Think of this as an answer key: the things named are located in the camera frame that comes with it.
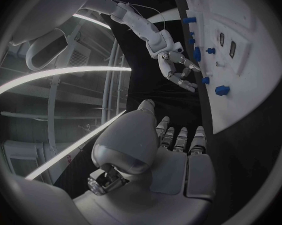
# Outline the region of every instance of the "white light strip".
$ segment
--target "white light strip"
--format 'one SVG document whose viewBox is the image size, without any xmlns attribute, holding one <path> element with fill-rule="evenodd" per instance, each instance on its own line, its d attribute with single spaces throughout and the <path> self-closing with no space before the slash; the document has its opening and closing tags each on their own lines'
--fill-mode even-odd
<svg viewBox="0 0 282 225">
<path fill-rule="evenodd" d="M 65 150 L 61 151 L 58 155 L 53 157 L 48 162 L 44 163 L 40 167 L 38 167 L 35 171 L 30 173 L 25 179 L 27 180 L 33 180 L 37 176 L 39 176 L 42 172 L 50 168 L 52 165 L 54 165 L 56 162 L 60 161 L 63 157 L 65 157 L 67 154 L 78 148 L 80 145 L 94 137 L 96 134 L 98 134 L 100 131 L 104 130 L 107 126 L 109 126 L 112 122 L 114 122 L 118 117 L 120 117 L 122 114 L 126 112 L 123 111 L 119 115 L 113 117 L 110 121 L 107 121 L 105 124 L 101 125 L 100 127 L 96 128 L 94 131 L 88 133 L 86 136 L 82 137 L 80 140 L 76 141 L 71 146 L 67 147 Z"/>
<path fill-rule="evenodd" d="M 36 79 L 41 79 L 49 76 L 59 75 L 59 74 L 70 74 L 70 73 L 79 73 L 79 72 L 92 72 L 92 71 L 131 71 L 131 68 L 128 67 L 112 67 L 112 66 L 79 66 L 79 67 L 65 67 L 58 69 L 51 69 L 46 71 L 36 72 L 30 75 L 19 77 L 15 80 L 9 81 L 6 84 L 0 86 L 0 94 L 3 92 L 12 89 L 15 86 L 18 86 L 28 81 L 33 81 Z"/>
<path fill-rule="evenodd" d="M 93 23 L 95 23 L 95 24 L 101 25 L 101 26 L 103 26 L 103 27 L 105 27 L 105 28 L 111 30 L 110 26 L 108 26 L 108 25 L 106 25 L 106 24 L 104 24 L 104 23 L 102 23 L 102 22 L 100 22 L 100 21 L 97 21 L 97 20 L 95 20 L 95 19 L 89 18 L 89 17 L 87 17 L 87 16 L 82 16 L 82 15 L 79 15 L 79 14 L 74 14 L 73 16 L 76 17 L 76 18 L 88 20 L 88 21 L 90 21 L 90 22 L 93 22 Z"/>
</svg>

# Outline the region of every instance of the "cable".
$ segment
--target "cable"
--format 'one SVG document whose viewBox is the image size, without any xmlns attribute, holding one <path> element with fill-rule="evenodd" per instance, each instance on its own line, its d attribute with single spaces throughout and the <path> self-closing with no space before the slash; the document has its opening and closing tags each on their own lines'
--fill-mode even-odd
<svg viewBox="0 0 282 225">
<path fill-rule="evenodd" d="M 166 29 L 166 20 L 164 18 L 164 16 L 161 14 L 161 12 L 159 12 L 157 9 L 153 8 L 153 7 L 150 7 L 150 6 L 143 6 L 143 5 L 139 5 L 139 4 L 133 4 L 133 3 L 129 3 L 129 2 L 125 2 L 125 1 L 121 1 L 121 0 L 112 0 L 112 1 L 116 1 L 116 2 L 119 2 L 119 3 L 124 3 L 124 4 L 128 4 L 129 6 L 131 6 L 133 9 L 135 9 L 138 14 L 143 18 L 143 16 L 141 15 L 141 13 L 135 8 L 133 7 L 132 5 L 134 6 L 140 6 L 140 7 L 144 7 L 144 8 L 147 8 L 147 9 L 153 9 L 155 11 L 157 11 L 163 18 L 164 20 L 164 29 Z"/>
</svg>

